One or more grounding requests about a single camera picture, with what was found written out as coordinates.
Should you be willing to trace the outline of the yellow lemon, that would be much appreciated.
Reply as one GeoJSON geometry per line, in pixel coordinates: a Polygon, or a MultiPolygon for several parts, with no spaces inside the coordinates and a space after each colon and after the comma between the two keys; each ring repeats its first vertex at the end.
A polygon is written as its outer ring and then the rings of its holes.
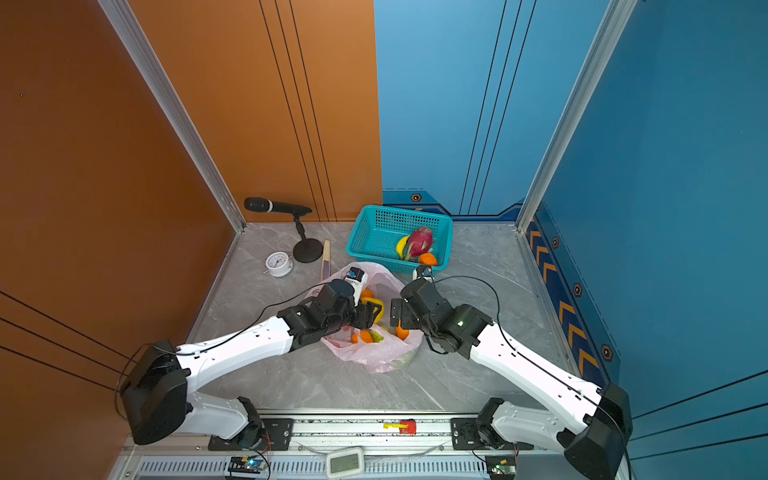
{"type": "Polygon", "coordinates": [[[384,303],[374,297],[362,297],[360,306],[362,307],[364,325],[367,328],[379,323],[384,316],[384,303]]]}

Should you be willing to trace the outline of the small orange tangerine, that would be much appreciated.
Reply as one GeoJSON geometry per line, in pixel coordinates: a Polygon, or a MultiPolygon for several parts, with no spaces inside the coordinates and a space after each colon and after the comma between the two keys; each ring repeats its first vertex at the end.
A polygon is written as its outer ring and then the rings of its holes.
{"type": "Polygon", "coordinates": [[[360,330],[357,333],[352,334],[351,342],[354,344],[357,344],[357,343],[372,344],[374,343],[374,339],[369,330],[360,330]]]}

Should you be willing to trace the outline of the orange persimmon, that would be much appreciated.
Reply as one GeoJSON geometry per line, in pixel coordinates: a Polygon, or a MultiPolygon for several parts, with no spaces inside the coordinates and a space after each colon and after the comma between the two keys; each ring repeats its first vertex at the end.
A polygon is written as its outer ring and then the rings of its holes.
{"type": "Polygon", "coordinates": [[[396,333],[397,337],[400,340],[402,340],[402,341],[405,341],[409,337],[409,335],[410,335],[410,331],[409,330],[403,329],[400,326],[397,326],[395,328],[395,333],[396,333]]]}

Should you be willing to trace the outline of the pink plastic bag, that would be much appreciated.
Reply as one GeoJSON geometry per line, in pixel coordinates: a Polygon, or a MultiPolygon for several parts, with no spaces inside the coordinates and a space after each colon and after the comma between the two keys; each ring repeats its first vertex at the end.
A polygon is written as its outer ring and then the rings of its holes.
{"type": "Polygon", "coordinates": [[[360,268],[365,274],[363,290],[368,290],[377,305],[384,307],[382,318],[367,330],[343,327],[321,339],[340,360],[362,365],[369,373],[388,373],[407,367],[424,341],[419,331],[406,331],[389,324],[390,304],[400,297],[404,283],[386,267],[373,262],[352,262],[330,279],[344,280],[349,270],[360,268]]]}

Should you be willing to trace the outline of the red dragon fruit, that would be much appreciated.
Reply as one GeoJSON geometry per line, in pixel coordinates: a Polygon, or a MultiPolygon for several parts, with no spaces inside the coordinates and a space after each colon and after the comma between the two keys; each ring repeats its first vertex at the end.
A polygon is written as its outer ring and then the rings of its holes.
{"type": "Polygon", "coordinates": [[[407,239],[403,249],[403,259],[411,261],[428,253],[434,243],[433,232],[428,227],[420,227],[407,239]]]}

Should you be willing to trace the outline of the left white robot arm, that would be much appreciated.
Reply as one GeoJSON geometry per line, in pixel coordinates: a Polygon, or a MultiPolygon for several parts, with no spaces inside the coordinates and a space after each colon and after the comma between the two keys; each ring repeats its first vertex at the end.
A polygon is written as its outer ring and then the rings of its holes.
{"type": "Polygon", "coordinates": [[[134,443],[196,434],[235,450],[259,448],[265,426],[254,404],[244,396],[204,394],[202,387],[345,327],[370,328],[383,309],[362,298],[362,290],[357,283],[336,279],[317,295],[244,330],[177,347],[167,341],[147,346],[118,388],[134,443]]]}

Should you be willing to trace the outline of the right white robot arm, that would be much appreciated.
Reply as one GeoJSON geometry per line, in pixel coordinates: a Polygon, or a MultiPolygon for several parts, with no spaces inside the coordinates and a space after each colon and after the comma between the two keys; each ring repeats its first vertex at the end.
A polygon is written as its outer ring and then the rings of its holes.
{"type": "Polygon", "coordinates": [[[557,452],[588,479],[632,475],[630,402],[618,385],[599,386],[557,367],[478,308],[453,306],[425,278],[410,282],[392,300],[390,323],[421,331],[440,352],[494,371],[539,403],[527,408],[488,400],[475,420],[483,446],[500,450],[524,443],[557,452]]]}

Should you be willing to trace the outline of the green pear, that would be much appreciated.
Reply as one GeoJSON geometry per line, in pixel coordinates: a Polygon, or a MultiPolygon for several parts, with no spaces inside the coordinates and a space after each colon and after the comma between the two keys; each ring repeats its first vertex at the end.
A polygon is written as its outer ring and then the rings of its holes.
{"type": "Polygon", "coordinates": [[[380,343],[380,342],[382,342],[384,340],[384,336],[381,335],[380,333],[378,333],[377,331],[372,330],[372,329],[368,329],[368,330],[371,332],[371,334],[373,336],[373,339],[374,339],[374,343],[372,343],[372,344],[380,343]]]}

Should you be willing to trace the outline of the white round clock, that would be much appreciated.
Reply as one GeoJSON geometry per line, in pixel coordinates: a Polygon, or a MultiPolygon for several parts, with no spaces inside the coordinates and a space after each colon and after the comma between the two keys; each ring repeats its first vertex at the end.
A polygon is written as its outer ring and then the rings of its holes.
{"type": "Polygon", "coordinates": [[[266,258],[265,267],[266,272],[273,278],[282,278],[293,270],[293,258],[286,252],[274,252],[266,258]]]}

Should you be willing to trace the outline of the teal plastic basket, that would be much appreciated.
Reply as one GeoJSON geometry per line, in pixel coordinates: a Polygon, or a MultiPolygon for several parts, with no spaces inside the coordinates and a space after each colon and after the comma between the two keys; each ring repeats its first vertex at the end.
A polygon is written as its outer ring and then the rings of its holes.
{"type": "Polygon", "coordinates": [[[348,237],[346,252],[359,262],[374,262],[394,273],[410,274],[418,261],[405,261],[397,252],[401,239],[416,232],[420,227],[429,228],[433,234],[430,253],[435,256],[435,272],[444,270],[450,261],[454,223],[436,213],[366,205],[358,214],[348,237]]]}

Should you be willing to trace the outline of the yellow banana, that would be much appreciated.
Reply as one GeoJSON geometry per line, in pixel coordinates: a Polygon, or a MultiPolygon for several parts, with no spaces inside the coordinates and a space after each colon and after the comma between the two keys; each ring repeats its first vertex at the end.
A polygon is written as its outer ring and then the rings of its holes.
{"type": "Polygon", "coordinates": [[[407,246],[408,240],[409,240],[409,236],[405,236],[401,238],[396,245],[396,253],[400,259],[404,258],[405,248],[407,246]]]}

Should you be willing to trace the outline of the right circuit board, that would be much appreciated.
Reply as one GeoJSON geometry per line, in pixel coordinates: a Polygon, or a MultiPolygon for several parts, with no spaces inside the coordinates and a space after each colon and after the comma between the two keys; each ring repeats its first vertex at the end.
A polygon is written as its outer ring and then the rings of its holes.
{"type": "Polygon", "coordinates": [[[486,456],[485,464],[490,480],[514,480],[518,473],[517,462],[512,457],[486,456]]]}

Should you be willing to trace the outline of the white digital timer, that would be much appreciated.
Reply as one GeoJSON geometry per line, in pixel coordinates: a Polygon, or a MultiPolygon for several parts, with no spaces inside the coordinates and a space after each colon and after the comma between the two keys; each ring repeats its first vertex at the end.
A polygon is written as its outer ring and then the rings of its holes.
{"type": "Polygon", "coordinates": [[[362,475],[365,470],[365,453],[361,447],[351,447],[330,452],[325,458],[328,479],[344,479],[362,475]]]}

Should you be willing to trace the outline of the left green circuit board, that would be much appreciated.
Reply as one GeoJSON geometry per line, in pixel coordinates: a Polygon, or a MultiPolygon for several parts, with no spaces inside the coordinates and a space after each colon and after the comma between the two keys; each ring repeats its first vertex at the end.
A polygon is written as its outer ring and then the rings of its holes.
{"type": "Polygon", "coordinates": [[[239,479],[267,479],[269,466],[259,456],[233,456],[229,459],[226,475],[239,479]]]}

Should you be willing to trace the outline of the red yellow emergency switch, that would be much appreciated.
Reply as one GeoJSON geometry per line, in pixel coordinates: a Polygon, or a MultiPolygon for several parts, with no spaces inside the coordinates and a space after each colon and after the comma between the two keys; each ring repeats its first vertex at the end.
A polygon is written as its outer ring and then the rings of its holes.
{"type": "Polygon", "coordinates": [[[385,430],[396,430],[401,435],[413,436],[417,433],[417,425],[414,420],[401,420],[396,423],[384,423],[385,430]]]}

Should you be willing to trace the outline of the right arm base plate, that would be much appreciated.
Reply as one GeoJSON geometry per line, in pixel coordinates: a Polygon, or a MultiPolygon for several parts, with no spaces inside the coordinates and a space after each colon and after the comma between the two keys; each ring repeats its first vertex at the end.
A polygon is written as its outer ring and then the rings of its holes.
{"type": "Polygon", "coordinates": [[[534,449],[533,445],[524,442],[509,443],[501,441],[496,446],[492,446],[487,440],[484,440],[480,434],[476,419],[470,417],[452,418],[450,420],[450,437],[454,451],[528,451],[534,449]]]}

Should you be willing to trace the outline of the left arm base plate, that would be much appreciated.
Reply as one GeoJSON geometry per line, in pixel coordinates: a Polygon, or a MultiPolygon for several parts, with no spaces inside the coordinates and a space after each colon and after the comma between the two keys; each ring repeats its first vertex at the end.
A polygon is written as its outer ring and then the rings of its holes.
{"type": "Polygon", "coordinates": [[[212,436],[209,451],[287,451],[293,434],[292,418],[267,418],[250,422],[230,440],[212,436]]]}

